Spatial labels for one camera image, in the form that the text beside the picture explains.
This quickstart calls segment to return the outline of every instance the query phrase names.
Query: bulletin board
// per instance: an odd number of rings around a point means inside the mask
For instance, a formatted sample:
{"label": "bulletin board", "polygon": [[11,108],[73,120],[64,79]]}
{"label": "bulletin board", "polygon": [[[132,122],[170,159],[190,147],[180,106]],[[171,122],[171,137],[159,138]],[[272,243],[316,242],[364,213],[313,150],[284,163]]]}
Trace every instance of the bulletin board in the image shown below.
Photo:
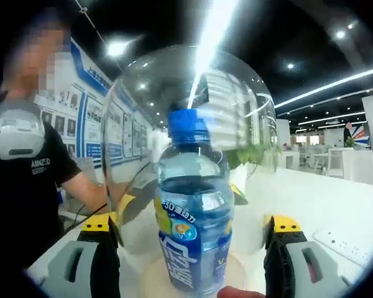
{"label": "bulletin board", "polygon": [[[103,104],[113,84],[72,40],[68,71],[73,82],[70,91],[57,96],[36,96],[43,121],[57,130],[73,158],[91,157],[101,167],[101,121]],[[109,155],[113,166],[145,158],[149,121],[132,107],[130,98],[111,102],[108,118]]]}

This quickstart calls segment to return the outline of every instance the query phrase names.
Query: hand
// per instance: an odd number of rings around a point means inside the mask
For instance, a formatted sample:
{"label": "hand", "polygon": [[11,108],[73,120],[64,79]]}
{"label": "hand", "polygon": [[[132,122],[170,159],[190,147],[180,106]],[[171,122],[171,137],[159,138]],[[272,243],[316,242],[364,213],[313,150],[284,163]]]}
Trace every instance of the hand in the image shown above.
{"label": "hand", "polygon": [[221,289],[217,298],[265,298],[264,295],[257,292],[243,291],[234,287],[225,287]]}

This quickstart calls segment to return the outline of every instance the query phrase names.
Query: green leaves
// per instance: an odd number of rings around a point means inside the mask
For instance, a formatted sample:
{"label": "green leaves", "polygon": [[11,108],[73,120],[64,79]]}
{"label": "green leaves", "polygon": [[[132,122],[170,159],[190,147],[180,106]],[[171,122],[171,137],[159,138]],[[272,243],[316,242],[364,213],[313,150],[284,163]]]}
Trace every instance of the green leaves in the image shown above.
{"label": "green leaves", "polygon": [[348,137],[345,144],[344,144],[345,147],[355,147],[355,141],[351,138],[351,137]]}
{"label": "green leaves", "polygon": [[274,147],[271,144],[257,144],[224,151],[224,153],[228,159],[230,169],[236,169],[239,165],[244,165],[245,163],[261,165],[265,151],[273,149],[281,151],[280,147],[277,145]]}

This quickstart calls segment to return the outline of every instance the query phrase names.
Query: cable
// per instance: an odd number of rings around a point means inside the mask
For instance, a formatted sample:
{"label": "cable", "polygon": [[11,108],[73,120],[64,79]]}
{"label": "cable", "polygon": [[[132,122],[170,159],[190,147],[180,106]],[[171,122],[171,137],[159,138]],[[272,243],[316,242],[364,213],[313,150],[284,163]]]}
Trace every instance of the cable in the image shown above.
{"label": "cable", "polygon": [[76,224],[77,217],[79,216],[80,211],[81,211],[84,207],[86,207],[86,205],[83,205],[83,206],[80,207],[80,209],[79,209],[78,212],[76,213],[76,216],[75,216],[75,219],[74,219],[72,225],[75,225],[75,224]]}
{"label": "cable", "polygon": [[[128,184],[127,184],[127,186],[126,186],[126,188],[124,189],[124,192],[122,193],[122,195],[121,195],[121,197],[123,197],[125,194],[126,194],[126,192],[127,192],[127,190],[129,189],[129,187],[130,187],[130,185],[134,182],[134,180],[135,180],[135,178],[138,176],[138,174],[139,173],[141,173],[147,166],[149,166],[150,165],[150,162],[148,162],[146,165],[144,165],[135,175],[134,175],[134,177],[131,179],[131,181],[130,182],[128,182]],[[100,208],[98,208],[98,209],[96,209],[93,213],[91,213],[89,216],[87,216],[85,219],[83,219],[81,222],[78,222],[78,223],[76,223],[76,222],[74,222],[73,223],[73,225],[71,225],[70,226],[70,228],[68,229],[68,232],[70,231],[70,230],[73,230],[74,228],[76,228],[77,226],[79,226],[80,224],[82,224],[83,222],[85,222],[86,220],[88,220],[91,216],[93,216],[94,214],[96,214],[97,212],[99,212],[101,209],[103,209],[104,207],[106,207],[107,206],[107,204],[108,203],[105,203],[105,204],[103,204]],[[78,213],[82,210],[84,208],[84,206],[82,206],[80,209],[79,209],[79,211],[78,211]]]}
{"label": "cable", "polygon": [[[93,21],[92,21],[92,20],[90,19],[90,17],[88,16],[88,14],[87,14],[87,7],[82,6],[82,5],[79,3],[78,0],[75,0],[75,2],[76,2],[76,4],[77,4],[77,6],[80,8],[79,13],[85,15],[85,17],[87,18],[87,20],[90,22],[91,26],[93,27],[93,29],[94,29],[95,32],[97,33],[99,39],[101,39],[102,42],[104,43],[105,47],[108,48],[108,45],[106,44],[104,38],[103,38],[102,35],[98,32],[98,29],[95,27]],[[116,63],[116,65],[117,65],[117,67],[120,69],[120,71],[123,71],[123,69],[121,68],[121,66],[119,65],[119,63],[118,63],[117,61],[115,61],[115,63]]]}

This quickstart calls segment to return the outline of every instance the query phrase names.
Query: potted plant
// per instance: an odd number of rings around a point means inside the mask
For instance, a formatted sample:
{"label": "potted plant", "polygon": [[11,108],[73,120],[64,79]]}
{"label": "potted plant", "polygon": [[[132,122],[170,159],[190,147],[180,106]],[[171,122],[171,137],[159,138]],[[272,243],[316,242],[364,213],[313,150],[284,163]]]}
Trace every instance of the potted plant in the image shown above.
{"label": "potted plant", "polygon": [[[244,192],[246,190],[247,179],[254,174],[259,166],[263,165],[266,153],[271,153],[274,150],[276,153],[281,151],[278,145],[273,146],[271,144],[255,144],[224,151],[231,170],[229,181],[233,186],[238,188],[242,197],[244,197]],[[277,166],[277,155],[278,154],[274,154],[276,157],[275,167]]]}
{"label": "potted plant", "polygon": [[344,147],[352,147],[355,148],[355,141],[351,137],[348,137],[346,142],[344,143]]}

